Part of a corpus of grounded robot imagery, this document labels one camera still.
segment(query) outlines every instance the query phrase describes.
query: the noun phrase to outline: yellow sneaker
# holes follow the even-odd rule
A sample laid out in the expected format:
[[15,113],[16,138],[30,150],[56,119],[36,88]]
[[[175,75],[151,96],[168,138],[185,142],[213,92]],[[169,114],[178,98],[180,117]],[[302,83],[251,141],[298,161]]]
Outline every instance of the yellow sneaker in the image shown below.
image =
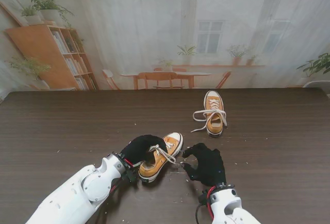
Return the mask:
[[149,151],[154,150],[155,161],[144,161],[140,165],[139,175],[143,182],[153,182],[167,161],[174,164],[175,156],[180,152],[184,141],[182,135],[177,132],[168,134],[163,139],[168,152],[166,153],[166,151],[162,150],[159,145],[152,146],[149,149]]
[[[205,110],[194,112],[192,117],[194,120],[206,122],[206,124],[203,128],[195,129],[192,132],[204,130],[206,128],[210,136],[220,136],[223,126],[227,126],[226,113],[223,110],[221,96],[216,91],[208,91],[204,97],[204,108]],[[195,118],[195,114],[197,113],[202,113],[205,119]]]

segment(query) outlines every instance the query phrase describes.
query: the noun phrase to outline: wall mural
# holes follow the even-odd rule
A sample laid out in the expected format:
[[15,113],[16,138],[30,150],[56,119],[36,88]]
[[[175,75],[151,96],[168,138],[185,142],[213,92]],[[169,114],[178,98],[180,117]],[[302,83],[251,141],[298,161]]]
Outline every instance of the wall mural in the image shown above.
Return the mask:
[[20,3],[14,18],[26,22],[5,31],[23,57],[8,58],[2,70],[27,75],[27,90],[297,88],[330,80],[330,0]]

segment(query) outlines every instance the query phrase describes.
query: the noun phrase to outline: white shoelace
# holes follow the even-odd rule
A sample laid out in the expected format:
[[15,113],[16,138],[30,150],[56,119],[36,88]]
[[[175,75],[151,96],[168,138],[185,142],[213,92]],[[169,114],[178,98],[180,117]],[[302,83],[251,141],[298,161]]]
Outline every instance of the white shoelace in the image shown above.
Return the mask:
[[[225,126],[227,126],[226,112],[223,111],[223,110],[220,110],[220,109],[219,109],[219,107],[220,107],[220,101],[219,101],[219,100],[216,100],[216,99],[210,99],[210,100],[209,100],[209,104],[210,104],[210,106],[211,106],[211,109],[210,109],[210,110],[196,111],[196,112],[194,112],[194,114],[192,115],[192,117],[193,117],[193,119],[194,119],[195,121],[199,121],[199,122],[205,122],[205,121],[206,121],[206,123],[205,123],[205,125],[204,125],[203,128],[201,128],[201,129],[195,129],[195,130],[193,130],[193,131],[191,131],[191,132],[195,132],[195,131],[198,131],[198,130],[204,130],[204,129],[206,128],[207,123],[209,122],[209,120],[210,120],[210,119],[211,119],[216,113],[220,115],[220,118],[221,118],[223,124],[224,124]],[[203,116],[205,117],[205,119],[197,119],[197,118],[195,118],[195,114],[197,114],[197,113],[202,113]]]
[[[172,148],[172,146],[174,146],[173,143],[168,143],[168,142],[165,142],[166,144],[166,147],[168,149]],[[177,164],[175,163],[176,162],[176,159],[171,156],[170,154],[166,153],[164,150],[162,150],[159,145],[155,145],[155,146],[151,146],[150,149],[149,149],[149,152],[152,152],[152,151],[156,151],[156,154],[159,155],[159,153],[161,153],[165,159],[168,161],[168,162],[171,162],[172,164]]]

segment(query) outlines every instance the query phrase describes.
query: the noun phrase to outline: bookshelf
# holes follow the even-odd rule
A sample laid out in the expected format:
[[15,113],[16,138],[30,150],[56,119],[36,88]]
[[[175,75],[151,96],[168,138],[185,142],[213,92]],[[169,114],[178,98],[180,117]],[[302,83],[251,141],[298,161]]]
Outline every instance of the bookshelf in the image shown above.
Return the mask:
[[95,76],[75,29],[53,25],[10,28],[6,33],[26,57],[52,68],[40,74],[51,89],[98,90]]

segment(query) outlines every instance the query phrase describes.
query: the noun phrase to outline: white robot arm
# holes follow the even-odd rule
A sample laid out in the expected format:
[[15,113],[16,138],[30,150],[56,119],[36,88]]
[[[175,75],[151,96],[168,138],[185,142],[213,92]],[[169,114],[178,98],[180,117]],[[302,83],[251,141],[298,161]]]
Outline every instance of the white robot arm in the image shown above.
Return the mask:
[[230,185],[229,188],[214,190],[210,202],[214,214],[212,224],[260,224],[242,208],[241,198]]
[[116,154],[103,158],[99,168],[85,166],[46,197],[26,224],[86,223],[128,169]]

